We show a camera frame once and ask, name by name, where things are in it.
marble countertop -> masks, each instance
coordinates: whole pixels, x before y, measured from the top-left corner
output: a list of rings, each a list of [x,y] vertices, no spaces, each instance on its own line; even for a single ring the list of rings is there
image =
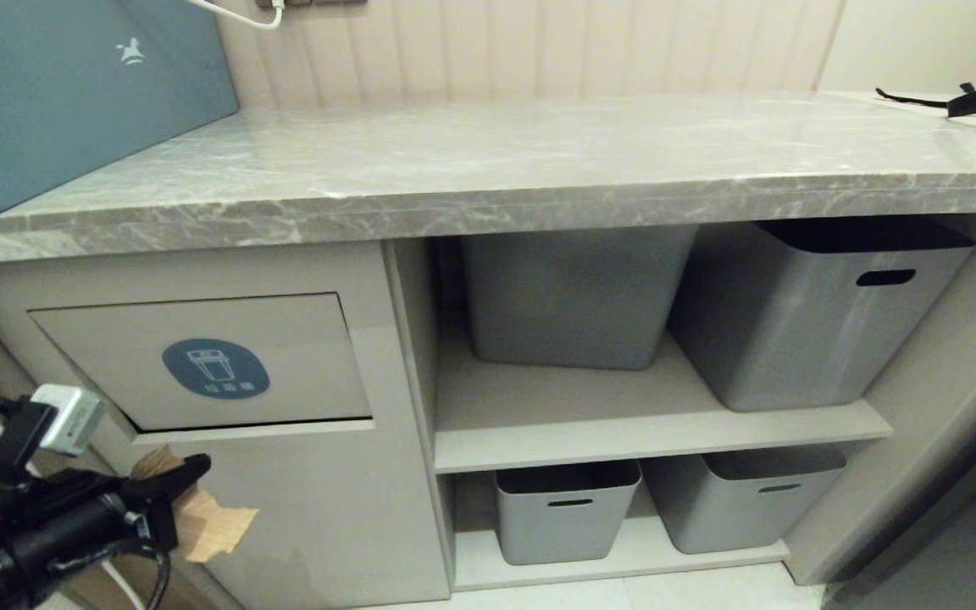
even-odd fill
[[[0,215],[0,262],[976,212],[976,119],[824,93],[244,111]]]

plastic storage bin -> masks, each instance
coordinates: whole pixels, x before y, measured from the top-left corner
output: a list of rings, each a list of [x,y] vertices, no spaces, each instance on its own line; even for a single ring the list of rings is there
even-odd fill
[[[922,217],[709,225],[669,328],[739,412],[856,401],[973,250]]]
[[[650,366],[694,225],[463,238],[473,344],[500,363]]]
[[[776,543],[845,466],[821,445],[642,460],[665,529],[686,553]]]
[[[641,481],[635,460],[496,471],[503,559],[525,565],[607,556]]]

beige wall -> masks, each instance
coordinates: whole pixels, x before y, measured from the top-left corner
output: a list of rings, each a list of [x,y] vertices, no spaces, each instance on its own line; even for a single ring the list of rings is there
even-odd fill
[[[976,0],[846,0],[820,89],[959,93],[976,85]]]
[[[219,0],[255,19],[254,0]],[[813,89],[841,0],[369,0],[222,19],[243,107]]]

